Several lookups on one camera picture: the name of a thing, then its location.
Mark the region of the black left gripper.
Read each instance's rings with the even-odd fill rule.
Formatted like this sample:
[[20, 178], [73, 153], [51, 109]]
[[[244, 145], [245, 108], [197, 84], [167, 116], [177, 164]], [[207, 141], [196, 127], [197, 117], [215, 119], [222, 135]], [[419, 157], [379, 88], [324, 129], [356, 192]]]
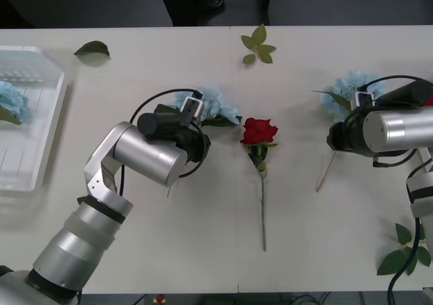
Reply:
[[204, 160], [210, 149], [211, 142], [208, 135], [198, 131], [188, 131], [186, 134], [187, 161], [198, 163]]

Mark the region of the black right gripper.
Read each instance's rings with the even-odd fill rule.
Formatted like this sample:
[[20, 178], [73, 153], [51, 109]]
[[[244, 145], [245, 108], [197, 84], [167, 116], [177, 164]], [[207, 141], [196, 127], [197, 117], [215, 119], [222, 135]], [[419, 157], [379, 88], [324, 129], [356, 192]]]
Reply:
[[331, 125], [326, 142], [333, 151], [349, 151], [346, 125], [343, 122]]

